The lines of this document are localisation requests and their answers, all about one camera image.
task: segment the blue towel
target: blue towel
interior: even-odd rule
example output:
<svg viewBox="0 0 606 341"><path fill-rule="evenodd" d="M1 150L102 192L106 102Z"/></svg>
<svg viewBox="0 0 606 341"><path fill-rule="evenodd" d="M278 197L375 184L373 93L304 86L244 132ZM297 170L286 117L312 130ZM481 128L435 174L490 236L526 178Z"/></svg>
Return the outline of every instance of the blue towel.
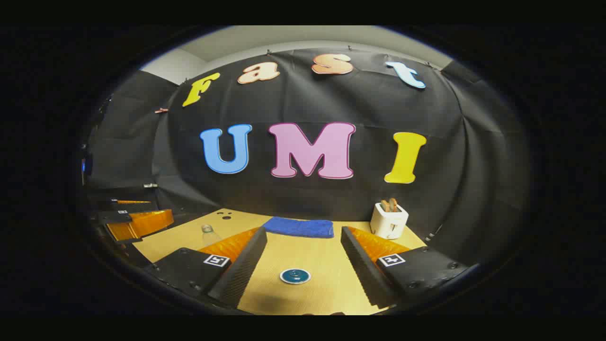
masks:
<svg viewBox="0 0 606 341"><path fill-rule="evenodd" d="M299 221L273 217L263 227L267 232L294 235L296 237L332 238L333 222L328 220Z"/></svg>

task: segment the black backdrop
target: black backdrop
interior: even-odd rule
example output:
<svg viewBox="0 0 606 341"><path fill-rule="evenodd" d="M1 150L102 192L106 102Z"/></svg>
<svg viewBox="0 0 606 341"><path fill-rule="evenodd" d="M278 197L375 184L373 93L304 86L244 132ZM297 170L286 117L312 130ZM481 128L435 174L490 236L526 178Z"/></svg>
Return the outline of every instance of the black backdrop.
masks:
<svg viewBox="0 0 606 341"><path fill-rule="evenodd" d="M317 75L313 58L343 53L354 70ZM259 62L278 64L269 81L238 84L242 71ZM404 84L386 61L404 62L427 87ZM201 99L182 103L191 84L219 72ZM294 50L234 62L182 84L159 122L154 168L163 204L186 211L226 207L291 218L368 221L373 205L395 197L410 214L408 225L421 238L461 262L483 260L505 247L532 193L532 136L506 98L478 76L453 64L442 72L418 62L348 49ZM331 180L301 171L293 178L270 174L276 166L272 124L298 124L311 142L330 122L356 126L350 140L354 176ZM205 163L199 134L220 128L221 157L234 157L227 129L251 124L250 160L237 174L219 174ZM396 132L427 138L411 184L386 183L397 144Z"/></svg>
<svg viewBox="0 0 606 341"><path fill-rule="evenodd" d="M153 142L160 115L177 85L144 71L129 77L112 93L103 120L89 139L93 155L91 188L141 187L153 183Z"/></svg>

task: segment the orange soft pad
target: orange soft pad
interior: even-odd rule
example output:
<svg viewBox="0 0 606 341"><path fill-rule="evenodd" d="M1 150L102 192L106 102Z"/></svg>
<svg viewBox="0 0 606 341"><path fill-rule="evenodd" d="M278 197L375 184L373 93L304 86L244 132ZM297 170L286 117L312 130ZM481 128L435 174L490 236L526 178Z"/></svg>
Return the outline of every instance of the orange soft pad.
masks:
<svg viewBox="0 0 606 341"><path fill-rule="evenodd" d="M379 257L398 254L410 250L409 248L400 244L377 237L370 232L362 231L351 226L347 226L347 228L349 228L349 231L351 231L354 237L356 237L356 240L358 243L360 243L364 251L366 251L366 254L370 257L373 263L375 263Z"/></svg>
<svg viewBox="0 0 606 341"><path fill-rule="evenodd" d="M139 203L149 203L150 201L133 201L133 200L118 200L119 204L139 204Z"/></svg>
<svg viewBox="0 0 606 341"><path fill-rule="evenodd" d="M175 222L173 211L141 212L129 214L133 221L130 223L107 224L117 240L128 240L145 237L158 232Z"/></svg>
<svg viewBox="0 0 606 341"><path fill-rule="evenodd" d="M246 244L248 244L248 242L253 237L255 232L257 232L258 229L259 228L256 228L244 231L240 234L232 235L229 238L223 239L218 243L212 244L198 251L204 252L205 254L229 257L231 259L231 263L233 264L236 259L238 259L240 252L244 250Z"/></svg>

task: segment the yellow letter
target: yellow letter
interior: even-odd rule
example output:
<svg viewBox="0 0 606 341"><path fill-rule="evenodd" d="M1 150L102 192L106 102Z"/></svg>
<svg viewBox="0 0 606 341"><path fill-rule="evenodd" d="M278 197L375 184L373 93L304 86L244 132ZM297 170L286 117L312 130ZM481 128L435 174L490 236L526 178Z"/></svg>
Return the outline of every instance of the yellow letter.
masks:
<svg viewBox="0 0 606 341"><path fill-rule="evenodd" d="M393 169L385 175L385 182L388 183L412 183L415 180L413 169L419 149L427 142L427 139L416 133L395 133L393 139L398 144L396 161L393 163Z"/></svg>
<svg viewBox="0 0 606 341"><path fill-rule="evenodd" d="M210 86L210 81L216 81L219 78L220 74L213 73L208 77L204 77L203 79L197 80L191 84L191 91L185 102L183 102L183 106L188 106L192 103L197 102L200 99L200 94L205 92Z"/></svg>
<svg viewBox="0 0 606 341"><path fill-rule="evenodd" d="M248 84L259 80L267 81L276 78L279 74L276 63L261 62L244 69L244 74L238 78L238 83Z"/></svg>

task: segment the round coaster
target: round coaster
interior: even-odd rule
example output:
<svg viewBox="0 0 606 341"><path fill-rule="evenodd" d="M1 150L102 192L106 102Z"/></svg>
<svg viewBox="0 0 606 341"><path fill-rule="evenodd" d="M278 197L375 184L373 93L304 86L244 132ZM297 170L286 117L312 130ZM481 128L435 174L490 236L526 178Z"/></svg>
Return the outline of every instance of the round coaster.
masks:
<svg viewBox="0 0 606 341"><path fill-rule="evenodd" d="M280 279L288 284L302 284L311 279L311 274L303 269L287 269L282 271Z"/></svg>

